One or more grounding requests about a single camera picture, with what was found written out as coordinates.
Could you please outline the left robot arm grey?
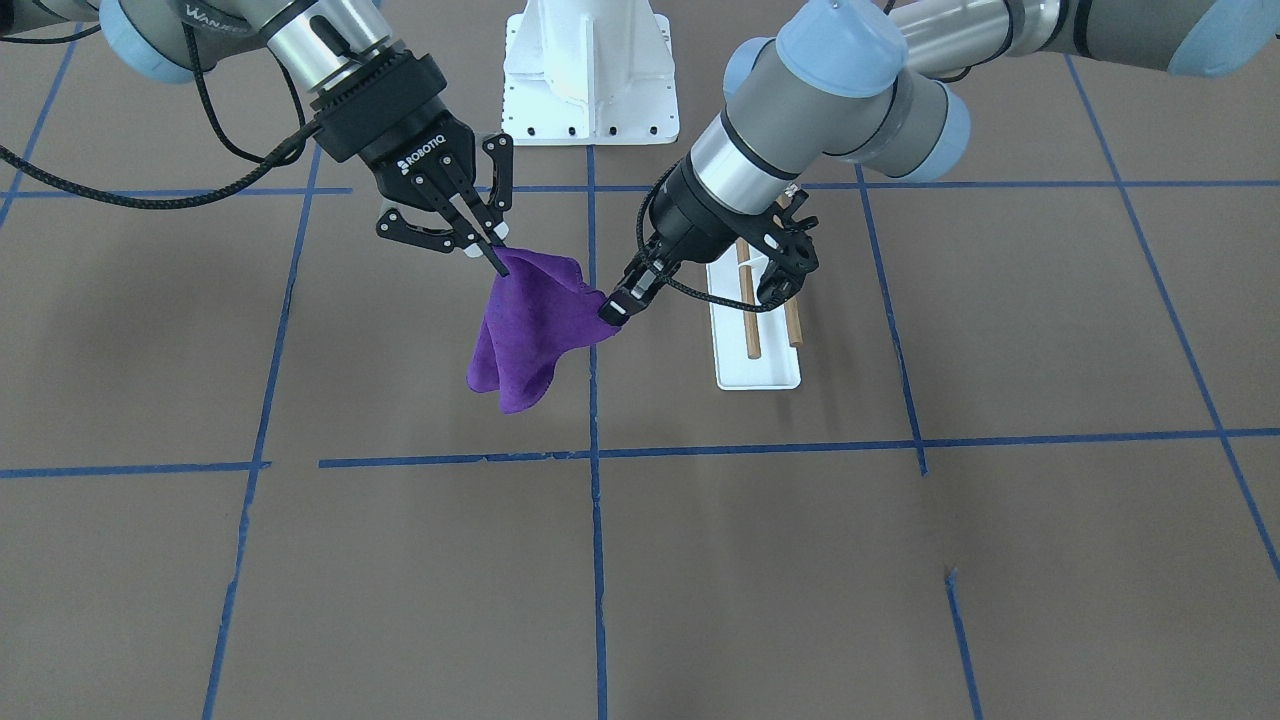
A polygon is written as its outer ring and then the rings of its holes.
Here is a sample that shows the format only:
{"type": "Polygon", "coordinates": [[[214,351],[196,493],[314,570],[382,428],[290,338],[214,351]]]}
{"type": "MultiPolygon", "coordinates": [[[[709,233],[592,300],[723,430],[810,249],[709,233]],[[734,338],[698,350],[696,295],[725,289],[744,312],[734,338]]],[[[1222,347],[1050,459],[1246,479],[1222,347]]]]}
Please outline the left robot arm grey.
{"type": "Polygon", "coordinates": [[[646,196],[637,252],[599,315],[623,325],[684,264],[713,263],[740,240],[767,260],[741,309],[794,297],[818,265],[815,220],[797,218],[803,191],[787,205],[780,197],[823,156],[906,183],[946,174],[972,132],[947,74],[1060,53],[1213,78],[1276,32],[1275,1],[804,3],[774,36],[733,53],[724,108],[646,196]]]}

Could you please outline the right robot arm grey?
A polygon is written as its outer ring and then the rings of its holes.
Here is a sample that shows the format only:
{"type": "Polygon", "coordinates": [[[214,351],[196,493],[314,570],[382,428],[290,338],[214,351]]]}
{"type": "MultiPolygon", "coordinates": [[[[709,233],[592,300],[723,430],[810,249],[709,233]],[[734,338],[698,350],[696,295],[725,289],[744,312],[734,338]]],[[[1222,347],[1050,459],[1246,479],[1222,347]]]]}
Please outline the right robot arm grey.
{"type": "Polygon", "coordinates": [[[110,49],[155,81],[195,82],[211,108],[205,73],[220,60],[268,50],[300,108],[300,128],[241,179],[184,199],[133,199],[54,176],[9,149],[3,160],[55,190],[96,202],[148,211],[200,208],[228,199],[285,165],[314,141],[332,159],[358,158],[385,208],[376,232],[436,252],[485,258],[498,275],[509,228],[513,140],[477,138],[445,106],[445,77],[416,56],[372,1],[5,1],[3,40],[35,44],[36,31],[96,22],[110,49]]]}

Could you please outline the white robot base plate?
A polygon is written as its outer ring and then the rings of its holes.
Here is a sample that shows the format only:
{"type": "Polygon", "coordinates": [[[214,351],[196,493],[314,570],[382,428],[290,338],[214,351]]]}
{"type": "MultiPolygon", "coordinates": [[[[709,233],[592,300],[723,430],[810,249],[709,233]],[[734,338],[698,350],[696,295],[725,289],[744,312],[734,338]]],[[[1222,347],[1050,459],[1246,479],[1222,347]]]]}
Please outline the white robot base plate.
{"type": "Polygon", "coordinates": [[[678,140],[671,23],[649,1],[529,1],[503,38],[500,128],[517,145],[678,140]]]}

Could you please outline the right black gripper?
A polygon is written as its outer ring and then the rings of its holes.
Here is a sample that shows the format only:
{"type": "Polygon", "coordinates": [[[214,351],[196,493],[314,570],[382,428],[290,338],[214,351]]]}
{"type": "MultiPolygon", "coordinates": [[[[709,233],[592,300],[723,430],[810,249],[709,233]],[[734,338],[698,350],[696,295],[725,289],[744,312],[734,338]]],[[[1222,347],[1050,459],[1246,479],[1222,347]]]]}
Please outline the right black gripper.
{"type": "Polygon", "coordinates": [[[479,252],[506,278],[504,214],[513,205],[515,141],[480,141],[492,161],[488,199],[476,190],[475,133],[445,106],[435,59],[385,50],[312,101],[315,140],[335,161],[360,158],[384,197],[376,233],[435,252],[479,252]]]}

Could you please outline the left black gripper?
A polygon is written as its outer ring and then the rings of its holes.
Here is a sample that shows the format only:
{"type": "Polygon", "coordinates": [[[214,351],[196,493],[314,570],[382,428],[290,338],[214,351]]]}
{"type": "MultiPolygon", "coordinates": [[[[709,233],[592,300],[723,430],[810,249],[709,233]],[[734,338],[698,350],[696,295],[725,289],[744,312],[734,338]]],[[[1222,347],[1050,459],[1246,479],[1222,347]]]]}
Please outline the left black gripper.
{"type": "Polygon", "coordinates": [[[710,195],[690,160],[673,164],[640,211],[640,222],[649,222],[652,232],[641,236],[640,255],[625,268],[598,316],[608,325],[625,325],[650,306],[666,284],[663,274],[681,263],[713,263],[739,237],[767,259],[756,284],[756,305],[785,305],[819,266],[809,236],[819,220],[795,217],[809,199],[805,190],[786,190],[783,195],[788,200],[785,206],[771,200],[762,210],[737,211],[710,195]]]}

